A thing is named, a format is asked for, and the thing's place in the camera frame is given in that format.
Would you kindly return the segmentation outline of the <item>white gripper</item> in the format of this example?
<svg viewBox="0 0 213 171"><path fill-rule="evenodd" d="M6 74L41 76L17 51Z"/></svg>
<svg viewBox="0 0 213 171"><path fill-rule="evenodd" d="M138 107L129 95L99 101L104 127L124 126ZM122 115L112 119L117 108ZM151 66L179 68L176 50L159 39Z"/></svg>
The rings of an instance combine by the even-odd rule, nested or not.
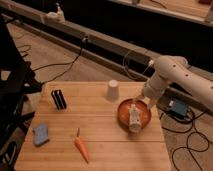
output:
<svg viewBox="0 0 213 171"><path fill-rule="evenodd" d="M143 95L141 94L134 97L133 101L139 101L147 97L150 99L147 109L151 109L156 105L156 100L158 100L164 93L164 81L162 79L148 79L144 84L142 93Z"/></svg>

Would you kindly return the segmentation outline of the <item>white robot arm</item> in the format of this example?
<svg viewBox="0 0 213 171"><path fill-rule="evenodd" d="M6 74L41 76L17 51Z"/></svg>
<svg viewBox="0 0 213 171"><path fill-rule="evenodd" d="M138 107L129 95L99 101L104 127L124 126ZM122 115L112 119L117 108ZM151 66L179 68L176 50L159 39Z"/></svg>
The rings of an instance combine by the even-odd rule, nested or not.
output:
<svg viewBox="0 0 213 171"><path fill-rule="evenodd" d="M191 72L184 57L161 55L154 60L154 70L154 74L144 83L141 94L134 97L134 102L147 97L147 108L151 109L166 88L176 83L213 112L213 82Z"/></svg>

